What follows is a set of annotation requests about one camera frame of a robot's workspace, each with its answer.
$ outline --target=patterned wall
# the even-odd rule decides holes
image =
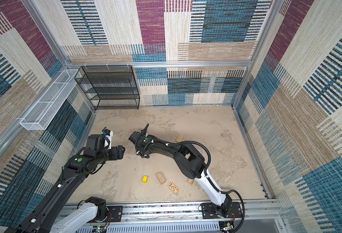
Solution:
[[[45,131],[23,129],[0,157],[0,226],[18,226],[55,184],[91,116],[88,104],[74,88]]]
[[[293,232],[342,233],[342,1],[285,0],[237,112]]]
[[[246,67],[137,68],[140,105],[232,104]]]
[[[35,0],[73,63],[250,60],[271,0]]]
[[[0,136],[61,67],[21,1],[0,1]]]

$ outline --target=black wire rack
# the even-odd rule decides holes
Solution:
[[[80,85],[95,110],[139,109],[140,95],[132,66],[82,66]]]

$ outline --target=debris on floor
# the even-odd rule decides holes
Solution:
[[[179,189],[171,182],[168,187],[176,194]]]
[[[193,185],[194,180],[188,178],[188,179],[187,179],[187,182],[188,182],[190,185]]]
[[[184,135],[179,134],[179,136],[176,138],[176,142],[182,142],[184,138]]]
[[[164,176],[162,175],[162,172],[158,172],[158,173],[156,174],[156,176],[157,176],[157,178],[158,178],[160,184],[166,183],[166,180],[165,180]]]

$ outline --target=white wire basket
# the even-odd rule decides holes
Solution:
[[[76,78],[81,77],[77,69],[64,70],[26,114],[20,124],[27,130],[46,130],[76,85],[75,75]]]

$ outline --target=concrete floor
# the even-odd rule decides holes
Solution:
[[[99,110],[91,134],[99,134],[104,127],[114,132],[113,146],[126,148],[124,158],[108,161],[95,175],[90,175],[76,189],[70,203],[90,196],[107,202],[142,202],[207,200],[203,189],[194,182],[188,184],[176,163],[169,157],[151,154],[149,159],[136,156],[128,137],[140,132],[149,123],[148,134],[175,142],[179,134],[184,140],[204,144],[211,153],[209,171],[223,190],[235,189],[243,199],[262,199],[254,167],[243,141],[238,124],[229,106],[196,107],[140,107],[138,110]],[[206,158],[206,153],[196,146]],[[156,173],[161,171],[166,183],[161,185]],[[143,183],[143,176],[148,182]],[[167,186],[173,182],[179,192]]]

